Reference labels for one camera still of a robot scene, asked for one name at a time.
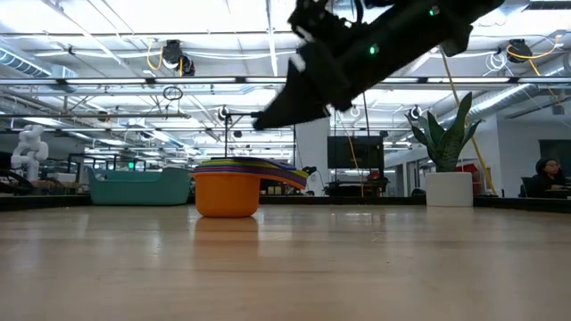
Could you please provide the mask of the black monitor screen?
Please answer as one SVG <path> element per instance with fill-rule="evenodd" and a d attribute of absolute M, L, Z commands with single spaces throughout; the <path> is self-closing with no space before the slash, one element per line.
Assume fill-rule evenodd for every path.
<path fill-rule="evenodd" d="M 329 136 L 327 165 L 330 169 L 383 169 L 384 140 L 381 136 Z"/>

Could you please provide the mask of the teal plastic basket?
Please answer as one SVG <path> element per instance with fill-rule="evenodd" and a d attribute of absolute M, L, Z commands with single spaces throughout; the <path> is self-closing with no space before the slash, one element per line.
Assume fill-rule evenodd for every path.
<path fill-rule="evenodd" d="M 190 171 L 161 172 L 87 168 L 91 201 L 95 205 L 171 206 L 185 204 L 190 194 Z"/>

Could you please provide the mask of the snake plant with white pot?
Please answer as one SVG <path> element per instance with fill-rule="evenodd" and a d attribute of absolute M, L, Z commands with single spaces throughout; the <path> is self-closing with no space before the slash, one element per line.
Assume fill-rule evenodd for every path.
<path fill-rule="evenodd" d="M 426 205 L 435 207 L 472 207 L 472 174 L 456 171 L 459 156 L 473 137 L 481 121 L 466 126 L 466 118 L 472 106 L 473 95 L 468 93 L 460 101 L 456 118 L 445 129 L 431 112 L 413 119 L 407 116 L 416 140 L 426 147 L 435 172 L 426 174 Z"/>

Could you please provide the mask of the white robot figure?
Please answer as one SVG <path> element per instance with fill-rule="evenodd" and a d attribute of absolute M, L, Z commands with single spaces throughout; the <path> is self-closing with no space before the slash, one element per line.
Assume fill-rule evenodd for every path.
<path fill-rule="evenodd" d="M 25 169 L 28 181 L 39 178 L 39 165 L 49 156 L 49 146 L 41 139 L 45 128 L 27 125 L 19 133 L 19 142 L 12 152 L 11 169 Z"/>

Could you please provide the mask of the long ceiling light strip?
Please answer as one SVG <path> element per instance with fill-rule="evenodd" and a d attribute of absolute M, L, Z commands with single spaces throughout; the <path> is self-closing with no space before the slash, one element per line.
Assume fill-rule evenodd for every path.
<path fill-rule="evenodd" d="M 571 77 L 452 77 L 460 84 L 571 84 Z M 0 78 L 0 86 L 47 85 L 190 85 L 190 84 L 284 84 L 285 77 L 198 78 Z"/>

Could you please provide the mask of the orange measuring cup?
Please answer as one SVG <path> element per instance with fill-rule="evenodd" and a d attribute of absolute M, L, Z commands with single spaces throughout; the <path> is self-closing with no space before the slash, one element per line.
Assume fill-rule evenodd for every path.
<path fill-rule="evenodd" d="M 192 177 L 194 202 L 206 218 L 247 218 L 260 203 L 261 179 L 256 177 Z"/>

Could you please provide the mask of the black gantry frame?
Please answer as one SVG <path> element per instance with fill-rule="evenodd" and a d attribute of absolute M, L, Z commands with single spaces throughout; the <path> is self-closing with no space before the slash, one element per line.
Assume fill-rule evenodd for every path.
<path fill-rule="evenodd" d="M 224 156 L 228 156 L 228 133 L 230 129 L 236 125 L 243 117 L 249 117 L 251 119 L 258 119 L 262 115 L 262 111 L 252 111 L 252 112 L 232 112 L 230 110 L 223 111 L 221 115 L 224 117 Z M 292 164 L 296 161 L 296 134 L 293 132 L 292 142 L 238 142 L 238 144 L 245 144 L 245 149 L 255 149 L 264 148 L 269 150 L 271 147 L 286 148 L 290 147 L 292 149 L 292 155 L 290 156 Z"/>

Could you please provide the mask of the silver ventilation duct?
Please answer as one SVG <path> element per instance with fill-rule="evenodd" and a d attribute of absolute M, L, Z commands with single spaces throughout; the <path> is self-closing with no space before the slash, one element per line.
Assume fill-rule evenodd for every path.
<path fill-rule="evenodd" d="M 571 53 L 553 59 L 538 68 L 543 78 L 565 78 L 571 86 Z M 489 91 L 472 100 L 466 116 L 467 122 L 474 122 L 497 111 L 536 97 L 540 92 L 555 89 L 559 83 L 533 80 L 531 83 L 512 84 L 500 91 Z"/>
<path fill-rule="evenodd" d="M 67 93 L 74 93 L 77 90 L 75 85 L 67 81 L 67 78 L 78 76 L 74 70 L 58 64 L 41 62 L 10 46 L 0 46 L 0 66 L 24 75 L 24 78 L 0 78 L 0 85 L 49 86 Z"/>

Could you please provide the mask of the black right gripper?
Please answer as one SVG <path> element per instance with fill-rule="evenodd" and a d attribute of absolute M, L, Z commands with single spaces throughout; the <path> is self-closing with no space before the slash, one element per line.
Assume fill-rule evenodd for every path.
<path fill-rule="evenodd" d="M 352 99 L 416 59 L 416 0 L 389 1 L 370 23 L 329 12 L 327 0 L 297 0 L 288 22 L 306 39 L 288 61 L 285 85 L 253 122 L 256 130 L 328 118 Z"/>

